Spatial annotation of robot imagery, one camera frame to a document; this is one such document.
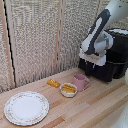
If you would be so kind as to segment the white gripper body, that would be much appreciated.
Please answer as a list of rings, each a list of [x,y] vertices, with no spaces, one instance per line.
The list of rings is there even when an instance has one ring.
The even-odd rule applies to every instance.
[[[84,59],[85,61],[89,61],[98,66],[103,66],[106,63],[106,52],[105,51],[101,51],[98,54],[87,55],[83,52],[83,50],[80,50],[79,57]]]

